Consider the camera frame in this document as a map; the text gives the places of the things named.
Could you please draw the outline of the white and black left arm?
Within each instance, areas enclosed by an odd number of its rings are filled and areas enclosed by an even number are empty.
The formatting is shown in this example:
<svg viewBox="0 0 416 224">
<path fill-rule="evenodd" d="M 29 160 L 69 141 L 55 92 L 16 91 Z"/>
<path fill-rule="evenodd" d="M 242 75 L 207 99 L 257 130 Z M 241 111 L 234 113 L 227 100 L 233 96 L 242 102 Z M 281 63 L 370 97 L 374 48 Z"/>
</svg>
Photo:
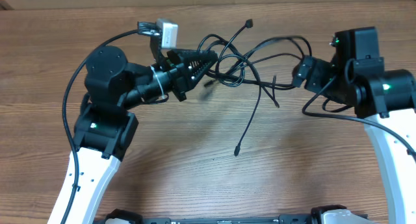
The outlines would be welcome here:
<svg viewBox="0 0 416 224">
<path fill-rule="evenodd" d="M 49 223 L 92 223 L 138 127 L 131 109 L 156 105 L 172 93 L 179 101 L 218 60 L 214 51 L 171 49 L 142 66 L 115 46 L 102 45 L 86 59 L 87 93 L 71 132 L 75 151 Z"/>
</svg>

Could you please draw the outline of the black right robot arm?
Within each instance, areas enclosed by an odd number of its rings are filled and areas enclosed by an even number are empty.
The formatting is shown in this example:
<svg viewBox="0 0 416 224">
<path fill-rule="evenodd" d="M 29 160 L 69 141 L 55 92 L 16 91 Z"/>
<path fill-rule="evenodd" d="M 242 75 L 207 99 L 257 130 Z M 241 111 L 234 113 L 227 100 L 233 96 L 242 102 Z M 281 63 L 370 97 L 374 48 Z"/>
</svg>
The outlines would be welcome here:
<svg viewBox="0 0 416 224">
<path fill-rule="evenodd" d="M 304 56 L 292 85 L 342 105 L 318 113 L 362 123 L 376 153 L 390 223 L 415 222 L 415 77 L 385 70 L 375 27 L 336 32 L 327 62 Z"/>
</svg>

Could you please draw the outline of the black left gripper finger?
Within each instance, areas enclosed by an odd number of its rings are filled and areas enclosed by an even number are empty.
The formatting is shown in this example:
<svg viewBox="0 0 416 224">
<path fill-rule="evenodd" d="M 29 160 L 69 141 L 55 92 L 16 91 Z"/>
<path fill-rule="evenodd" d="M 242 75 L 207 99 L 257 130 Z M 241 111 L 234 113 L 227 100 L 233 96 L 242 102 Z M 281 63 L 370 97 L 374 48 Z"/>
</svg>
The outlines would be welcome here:
<svg viewBox="0 0 416 224">
<path fill-rule="evenodd" d="M 167 59 L 173 64 L 186 62 L 206 62 L 208 58 L 205 54 L 190 49 L 172 49 L 167 53 Z"/>
<path fill-rule="evenodd" d="M 194 88 L 217 60 L 216 53 L 192 53 L 186 58 L 185 71 L 188 87 Z"/>
</svg>

